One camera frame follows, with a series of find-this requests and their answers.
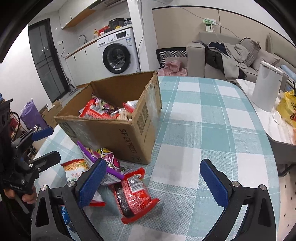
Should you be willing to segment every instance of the washing machine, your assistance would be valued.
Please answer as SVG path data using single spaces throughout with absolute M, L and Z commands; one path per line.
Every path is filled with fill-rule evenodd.
M 133 29 L 127 28 L 97 40 L 101 79 L 140 72 Z

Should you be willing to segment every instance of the screw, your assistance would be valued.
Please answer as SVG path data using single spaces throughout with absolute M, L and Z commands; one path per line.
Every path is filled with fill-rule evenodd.
M 68 183 L 67 183 L 67 186 L 68 187 L 72 187 L 72 186 L 74 186 L 75 185 L 75 182 L 74 181 L 69 181 Z
M 47 186 L 46 185 L 43 185 L 42 187 L 41 187 L 41 191 L 45 191 L 47 189 Z
M 263 191 L 267 190 L 266 186 L 263 185 L 263 184 L 260 185 L 260 188 L 261 188 L 261 190 L 263 190 Z
M 239 187 L 239 186 L 240 186 L 240 184 L 239 184 L 238 181 L 233 181 L 233 182 L 232 182 L 232 185 L 233 185 L 234 187 Z

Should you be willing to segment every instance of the range hood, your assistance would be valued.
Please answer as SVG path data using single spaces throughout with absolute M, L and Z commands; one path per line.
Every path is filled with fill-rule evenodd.
M 97 0 L 93 4 L 89 6 L 90 10 L 102 10 L 105 8 L 110 7 L 111 5 L 117 5 L 121 2 L 124 2 L 126 0 Z

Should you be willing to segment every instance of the faucet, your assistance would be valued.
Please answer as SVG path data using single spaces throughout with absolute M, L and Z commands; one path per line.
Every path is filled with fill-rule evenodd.
M 86 44 L 86 43 L 87 43 L 86 36 L 85 36 L 84 34 L 82 34 L 82 35 L 80 35 L 80 36 L 79 36 L 79 39 L 80 39 L 80 37 L 81 37 L 81 36 L 84 36 L 84 39 L 85 39 L 85 44 Z

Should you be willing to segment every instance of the yellow plastic bag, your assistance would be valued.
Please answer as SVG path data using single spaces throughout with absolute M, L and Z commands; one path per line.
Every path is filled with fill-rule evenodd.
M 284 93 L 284 98 L 281 99 L 277 111 L 287 123 L 296 128 L 296 97 L 294 96 L 294 90 Z

